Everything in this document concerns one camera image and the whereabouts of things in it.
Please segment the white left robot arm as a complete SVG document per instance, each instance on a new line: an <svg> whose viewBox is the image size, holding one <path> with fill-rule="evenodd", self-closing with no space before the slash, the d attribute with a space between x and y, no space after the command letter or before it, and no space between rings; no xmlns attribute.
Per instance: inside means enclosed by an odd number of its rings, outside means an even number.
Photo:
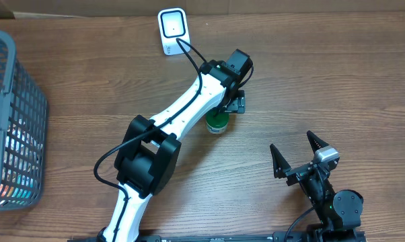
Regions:
<svg viewBox="0 0 405 242"><path fill-rule="evenodd" d="M241 89L251 77L253 62L237 49L227 61L211 60L197 68L192 86L172 105L149 119L136 116L129 124L116 153L118 199L110 224L97 241L136 241L139 224L152 196L168 183L181 148L181 140L206 114L218 123L230 113L246 110Z"/></svg>

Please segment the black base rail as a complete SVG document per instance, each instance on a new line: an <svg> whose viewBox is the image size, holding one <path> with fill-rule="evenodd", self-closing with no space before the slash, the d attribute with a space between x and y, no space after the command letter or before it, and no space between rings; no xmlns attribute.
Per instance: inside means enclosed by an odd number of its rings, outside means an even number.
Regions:
<svg viewBox="0 0 405 242"><path fill-rule="evenodd" d="M136 242L283 242L286 232L274 232L271 235L235 235L235 236L211 236L211 237L161 237L159 235L142 236L139 235ZM90 237L86 239L70 239L68 242L96 242L97 237ZM305 232L291 232L287 238L288 242L298 241L318 241L307 236ZM319 241L356 241L366 242L364 232L356 232L356 237L352 235L344 237L327 236L326 239Z"/></svg>

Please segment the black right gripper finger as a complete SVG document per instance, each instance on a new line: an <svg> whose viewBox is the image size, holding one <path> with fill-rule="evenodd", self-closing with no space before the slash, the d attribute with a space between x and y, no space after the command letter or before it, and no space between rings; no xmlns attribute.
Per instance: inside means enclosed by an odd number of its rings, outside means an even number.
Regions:
<svg viewBox="0 0 405 242"><path fill-rule="evenodd" d="M270 152L272 156L272 164L275 178L286 178L287 173L291 170L291 166L286 159L281 155L280 151L274 144L270 145Z"/></svg>
<svg viewBox="0 0 405 242"><path fill-rule="evenodd" d="M311 145L311 149L313 153L315 153L317 150L328 147L329 144L325 141L323 141L321 138L319 138L316 134L314 134L312 131L308 130L306 132L307 139Z"/></svg>

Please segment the white barcode scanner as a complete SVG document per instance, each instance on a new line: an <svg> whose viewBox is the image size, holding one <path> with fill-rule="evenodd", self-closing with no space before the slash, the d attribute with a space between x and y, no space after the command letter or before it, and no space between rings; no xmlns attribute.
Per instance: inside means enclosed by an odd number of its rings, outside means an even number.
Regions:
<svg viewBox="0 0 405 242"><path fill-rule="evenodd" d="M163 52L167 56L183 54L176 39L179 38L190 44L190 34L186 13L182 8L161 10L158 15L159 33Z"/></svg>

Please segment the green lid jar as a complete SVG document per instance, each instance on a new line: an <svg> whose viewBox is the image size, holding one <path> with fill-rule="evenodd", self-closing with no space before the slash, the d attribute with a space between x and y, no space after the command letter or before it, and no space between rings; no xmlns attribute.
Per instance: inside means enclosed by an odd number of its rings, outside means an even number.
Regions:
<svg viewBox="0 0 405 242"><path fill-rule="evenodd" d="M205 114L205 122L207 130L212 134L221 134L226 131L229 123L228 113L218 113L210 110Z"/></svg>

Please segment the dark grey plastic basket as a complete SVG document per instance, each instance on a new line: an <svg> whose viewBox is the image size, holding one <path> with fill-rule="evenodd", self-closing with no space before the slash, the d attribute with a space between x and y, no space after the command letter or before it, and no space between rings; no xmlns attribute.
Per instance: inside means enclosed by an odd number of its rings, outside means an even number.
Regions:
<svg viewBox="0 0 405 242"><path fill-rule="evenodd" d="M0 30L0 212L35 205L44 185L48 101L16 54Z"/></svg>

